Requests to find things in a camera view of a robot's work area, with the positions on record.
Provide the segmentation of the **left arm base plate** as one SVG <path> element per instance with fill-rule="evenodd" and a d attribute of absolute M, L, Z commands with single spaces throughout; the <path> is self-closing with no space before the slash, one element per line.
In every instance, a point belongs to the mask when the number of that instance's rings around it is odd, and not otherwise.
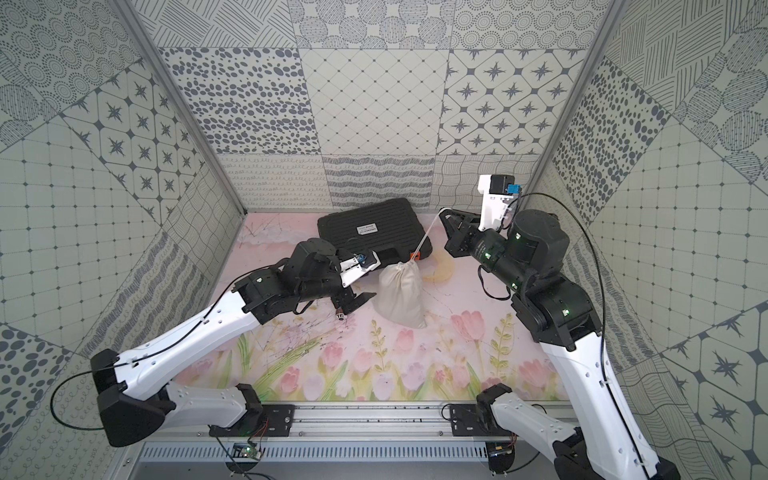
<path fill-rule="evenodd" d="M 248 411 L 231 427 L 210 426 L 210 437 L 288 437 L 296 406 L 263 404 L 258 411 Z"/>

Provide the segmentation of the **cream cloth drawstring bag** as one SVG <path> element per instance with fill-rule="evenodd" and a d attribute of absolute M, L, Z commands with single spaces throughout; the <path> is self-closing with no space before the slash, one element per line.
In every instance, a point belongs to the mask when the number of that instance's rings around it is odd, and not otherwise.
<path fill-rule="evenodd" d="M 415 251 L 406 262 L 389 265 L 380 273 L 373 305 L 374 310 L 381 317 L 412 329 L 426 327 L 422 301 L 423 281 L 417 262 L 442 212 L 443 209 L 435 215 Z"/>

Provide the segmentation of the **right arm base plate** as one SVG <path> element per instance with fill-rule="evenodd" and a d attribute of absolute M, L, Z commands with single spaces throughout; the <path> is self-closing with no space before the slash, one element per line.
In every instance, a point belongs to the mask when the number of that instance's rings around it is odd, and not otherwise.
<path fill-rule="evenodd" d="M 490 417 L 478 412 L 472 403 L 447 403 L 441 416 L 450 423 L 454 437 L 514 437 L 516 432 L 501 428 Z"/>

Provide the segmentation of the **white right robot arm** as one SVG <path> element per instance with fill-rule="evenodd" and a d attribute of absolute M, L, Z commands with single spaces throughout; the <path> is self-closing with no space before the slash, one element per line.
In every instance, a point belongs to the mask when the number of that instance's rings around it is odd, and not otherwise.
<path fill-rule="evenodd" d="M 511 306 L 548 356 L 578 423 L 563 423 L 496 384 L 476 397 L 485 427 L 522 437 L 561 479 L 677 479 L 657 455 L 623 396 L 604 348 L 604 326 L 587 292 L 561 272 L 569 245 L 556 216 L 523 210 L 508 234 L 448 209 L 439 218 L 454 258 L 470 256 L 510 291 Z"/>

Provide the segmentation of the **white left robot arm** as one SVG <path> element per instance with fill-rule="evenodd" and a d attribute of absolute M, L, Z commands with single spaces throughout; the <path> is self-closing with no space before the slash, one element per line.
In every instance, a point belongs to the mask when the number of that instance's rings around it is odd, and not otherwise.
<path fill-rule="evenodd" d="M 310 238 L 290 257 L 236 279 L 211 306 L 157 338 L 122 353 L 97 353 L 91 374 L 108 443 L 126 447 L 184 426 L 206 425 L 214 437 L 258 432 L 266 415 L 253 386 L 198 388 L 176 377 L 224 343 L 318 299 L 330 299 L 337 316 L 346 317 L 373 298 L 352 285 L 380 264 L 373 250 L 352 253 Z"/>

